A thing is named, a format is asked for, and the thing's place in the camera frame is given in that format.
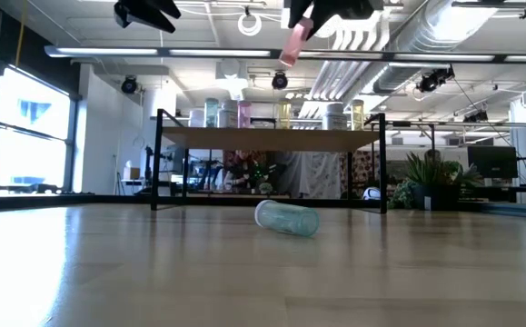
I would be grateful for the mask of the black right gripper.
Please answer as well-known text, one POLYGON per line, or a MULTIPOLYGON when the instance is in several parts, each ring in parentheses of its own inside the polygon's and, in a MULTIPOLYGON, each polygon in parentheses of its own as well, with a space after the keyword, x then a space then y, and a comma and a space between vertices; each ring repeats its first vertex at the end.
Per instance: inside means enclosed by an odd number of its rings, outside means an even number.
MULTIPOLYGON (((289 28, 294 28, 303 18, 312 0, 289 0, 289 28)), ((313 0, 311 13, 314 36, 333 16, 340 18, 369 18, 375 11, 383 10, 383 0, 313 0)))

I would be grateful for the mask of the wide white medicine bottle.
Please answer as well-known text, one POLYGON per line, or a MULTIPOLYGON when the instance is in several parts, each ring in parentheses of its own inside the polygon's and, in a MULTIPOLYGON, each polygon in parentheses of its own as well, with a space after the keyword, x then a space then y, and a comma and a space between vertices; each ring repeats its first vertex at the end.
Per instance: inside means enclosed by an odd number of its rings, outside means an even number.
POLYGON ((328 104, 323 113, 323 130, 346 130, 347 117, 341 103, 328 104))

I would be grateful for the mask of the teal transparent pill vial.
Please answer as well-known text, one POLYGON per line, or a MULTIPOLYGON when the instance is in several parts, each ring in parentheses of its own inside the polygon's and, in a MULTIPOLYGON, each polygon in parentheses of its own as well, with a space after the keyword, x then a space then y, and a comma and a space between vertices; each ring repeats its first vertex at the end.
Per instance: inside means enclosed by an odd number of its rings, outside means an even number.
POLYGON ((207 128, 217 126, 219 101, 216 98, 206 98, 204 102, 204 126, 207 128))
POLYGON ((312 209, 274 200, 263 200, 254 211, 257 225, 279 233, 313 236, 320 226, 318 213, 312 209))

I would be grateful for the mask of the long ceiling light strip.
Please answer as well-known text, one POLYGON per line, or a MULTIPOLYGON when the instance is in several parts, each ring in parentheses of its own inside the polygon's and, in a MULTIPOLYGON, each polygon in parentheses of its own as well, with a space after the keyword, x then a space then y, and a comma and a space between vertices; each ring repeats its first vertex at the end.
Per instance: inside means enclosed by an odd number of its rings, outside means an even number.
MULTIPOLYGON (((56 47, 47 45, 50 57, 180 57, 278 59, 280 49, 166 48, 166 47, 56 47)), ((526 54, 405 53, 382 51, 302 50, 300 60, 405 63, 526 64, 526 54)))

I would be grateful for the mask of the white corrugated ceiling pipes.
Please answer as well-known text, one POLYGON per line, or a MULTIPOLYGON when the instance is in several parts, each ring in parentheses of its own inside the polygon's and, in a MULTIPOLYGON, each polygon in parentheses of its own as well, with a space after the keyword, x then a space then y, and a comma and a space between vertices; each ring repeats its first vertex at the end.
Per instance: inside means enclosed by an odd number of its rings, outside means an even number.
MULTIPOLYGON (((366 27, 338 26, 334 32, 332 50, 379 51, 389 41, 390 24, 385 16, 371 21, 366 27)), ((309 100, 333 101, 342 98, 348 83, 354 79, 361 62, 325 61, 310 93, 309 100)))

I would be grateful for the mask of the black ceiling spotlight cluster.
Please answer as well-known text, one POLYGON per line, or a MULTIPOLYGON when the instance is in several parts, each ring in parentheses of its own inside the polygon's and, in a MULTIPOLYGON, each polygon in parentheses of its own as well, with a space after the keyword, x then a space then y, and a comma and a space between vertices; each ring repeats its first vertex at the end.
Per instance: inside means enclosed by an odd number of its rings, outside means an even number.
POLYGON ((470 112, 463 117, 464 123, 483 123, 488 122, 488 114, 485 110, 477 110, 470 112))
POLYGON ((451 65, 448 68, 434 69, 422 76, 421 81, 416 85, 416 89, 421 93, 431 93, 454 77, 455 73, 451 65))

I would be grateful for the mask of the white patterned cloth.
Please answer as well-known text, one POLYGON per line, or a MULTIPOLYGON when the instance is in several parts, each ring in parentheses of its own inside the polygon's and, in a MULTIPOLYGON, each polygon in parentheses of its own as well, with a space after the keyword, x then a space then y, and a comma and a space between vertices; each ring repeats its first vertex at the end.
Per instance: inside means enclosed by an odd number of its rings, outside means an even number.
POLYGON ((283 165, 277 191, 292 198, 339 199, 342 193, 340 154, 329 152, 279 152, 283 165))

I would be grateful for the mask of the large bright window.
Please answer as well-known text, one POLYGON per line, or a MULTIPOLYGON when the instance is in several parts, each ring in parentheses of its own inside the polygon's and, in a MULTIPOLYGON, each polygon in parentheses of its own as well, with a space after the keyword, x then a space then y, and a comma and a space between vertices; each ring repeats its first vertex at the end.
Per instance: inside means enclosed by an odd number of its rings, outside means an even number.
POLYGON ((30 74, 0 76, 0 187, 65 185, 72 99, 30 74))

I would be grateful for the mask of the green potted plant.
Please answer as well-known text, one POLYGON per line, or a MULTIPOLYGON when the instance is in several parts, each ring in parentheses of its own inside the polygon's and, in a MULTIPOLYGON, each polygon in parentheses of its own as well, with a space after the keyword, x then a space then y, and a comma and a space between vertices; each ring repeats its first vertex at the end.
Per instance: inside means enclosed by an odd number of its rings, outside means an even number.
POLYGON ((428 150, 423 156, 409 153, 406 178, 396 186, 388 208, 452 211, 461 189, 479 186, 481 182, 475 164, 464 168, 458 162, 443 160, 436 150, 428 150))

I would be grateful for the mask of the black computer monitor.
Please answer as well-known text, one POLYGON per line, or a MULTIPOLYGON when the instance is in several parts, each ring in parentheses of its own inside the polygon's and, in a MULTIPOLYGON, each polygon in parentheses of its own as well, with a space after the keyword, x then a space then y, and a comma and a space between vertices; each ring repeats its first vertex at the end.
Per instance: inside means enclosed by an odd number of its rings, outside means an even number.
POLYGON ((483 178, 518 177, 517 153, 514 147, 469 146, 467 155, 469 165, 474 165, 483 178))

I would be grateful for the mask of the silver ventilation duct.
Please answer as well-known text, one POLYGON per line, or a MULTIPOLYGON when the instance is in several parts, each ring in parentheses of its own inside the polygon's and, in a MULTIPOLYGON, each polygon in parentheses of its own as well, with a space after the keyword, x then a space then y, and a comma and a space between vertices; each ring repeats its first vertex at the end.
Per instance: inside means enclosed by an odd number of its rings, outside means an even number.
MULTIPOLYGON (((416 16, 391 41, 391 52, 451 52, 467 40, 498 11, 497 8, 459 7, 453 2, 428 0, 416 16)), ((373 79, 375 93, 388 94, 405 84, 421 68, 379 65, 373 79)))

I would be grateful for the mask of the wooden shelf with black frame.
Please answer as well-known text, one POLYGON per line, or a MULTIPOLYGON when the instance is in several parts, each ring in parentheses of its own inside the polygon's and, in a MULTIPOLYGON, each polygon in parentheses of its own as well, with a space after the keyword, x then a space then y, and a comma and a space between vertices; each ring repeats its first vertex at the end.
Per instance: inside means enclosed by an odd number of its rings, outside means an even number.
POLYGON ((187 195, 189 173, 189 151, 200 150, 255 150, 274 152, 333 152, 347 153, 347 197, 343 200, 286 199, 289 204, 317 208, 375 209, 386 214, 388 186, 386 173, 385 115, 377 114, 369 119, 377 121, 377 131, 343 130, 291 130, 291 129, 244 129, 244 128, 194 128, 182 125, 164 109, 157 111, 154 135, 154 159, 152 167, 151 195, 149 204, 153 211, 160 204, 186 205, 254 205, 256 199, 245 197, 190 197, 187 195), (162 196, 159 194, 159 169, 161 167, 162 140, 167 139, 184 149, 182 195, 162 196), (379 144, 381 199, 355 200, 352 198, 352 154, 367 144, 379 144))

